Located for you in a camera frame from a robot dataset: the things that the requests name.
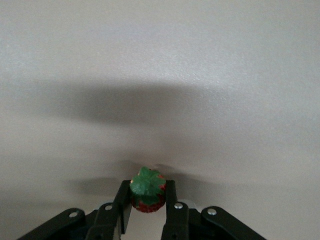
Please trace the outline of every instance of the silver screw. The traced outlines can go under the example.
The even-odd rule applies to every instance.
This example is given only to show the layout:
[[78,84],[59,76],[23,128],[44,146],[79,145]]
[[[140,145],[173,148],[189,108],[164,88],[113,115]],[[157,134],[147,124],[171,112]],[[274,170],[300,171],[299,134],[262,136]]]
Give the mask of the silver screw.
[[180,203],[180,202],[177,202],[175,205],[174,205],[174,208],[175,209],[182,209],[184,206]]
[[76,211],[69,214],[69,218],[74,218],[76,216],[78,216],[78,213]]
[[107,205],[107,206],[105,206],[105,208],[104,208],[105,210],[111,210],[112,209],[112,205]]
[[216,215],[216,214],[217,214],[217,211],[216,211],[216,210],[214,210],[213,208],[209,208],[209,209],[208,209],[208,211],[207,211],[207,213],[208,213],[209,215],[214,216],[214,215]]

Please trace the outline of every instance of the gray background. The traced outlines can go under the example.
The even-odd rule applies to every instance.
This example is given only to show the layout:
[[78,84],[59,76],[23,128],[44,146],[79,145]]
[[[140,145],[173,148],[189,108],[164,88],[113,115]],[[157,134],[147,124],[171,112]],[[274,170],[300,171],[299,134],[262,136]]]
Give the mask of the gray background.
[[[0,1],[0,239],[141,166],[268,240],[320,239],[320,1]],[[165,210],[132,211],[160,239]]]

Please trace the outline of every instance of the green calyx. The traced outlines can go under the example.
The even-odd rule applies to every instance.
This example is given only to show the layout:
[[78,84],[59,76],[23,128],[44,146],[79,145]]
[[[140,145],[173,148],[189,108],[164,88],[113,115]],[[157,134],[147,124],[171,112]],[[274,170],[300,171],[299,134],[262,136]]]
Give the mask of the green calyx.
[[159,175],[161,175],[159,171],[144,166],[140,169],[139,174],[133,177],[130,189],[137,205],[139,201],[147,205],[156,204],[159,202],[158,195],[165,194],[159,186],[164,185],[166,180],[160,178]]

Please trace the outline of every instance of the gray surface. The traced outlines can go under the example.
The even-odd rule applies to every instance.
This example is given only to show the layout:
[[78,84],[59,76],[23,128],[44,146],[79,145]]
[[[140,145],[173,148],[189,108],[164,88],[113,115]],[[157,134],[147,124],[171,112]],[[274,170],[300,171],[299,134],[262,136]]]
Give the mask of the gray surface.
[[[320,239],[319,13],[0,1],[0,239],[91,211],[143,165],[268,240]],[[160,239],[163,209],[133,217],[123,239]]]

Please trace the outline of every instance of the toy strawberry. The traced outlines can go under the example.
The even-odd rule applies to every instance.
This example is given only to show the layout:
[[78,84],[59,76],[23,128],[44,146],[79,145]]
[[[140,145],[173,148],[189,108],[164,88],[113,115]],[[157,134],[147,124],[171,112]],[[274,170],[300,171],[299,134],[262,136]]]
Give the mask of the toy strawberry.
[[144,166],[130,183],[131,203],[143,213],[159,210],[166,202],[166,180],[157,170]]

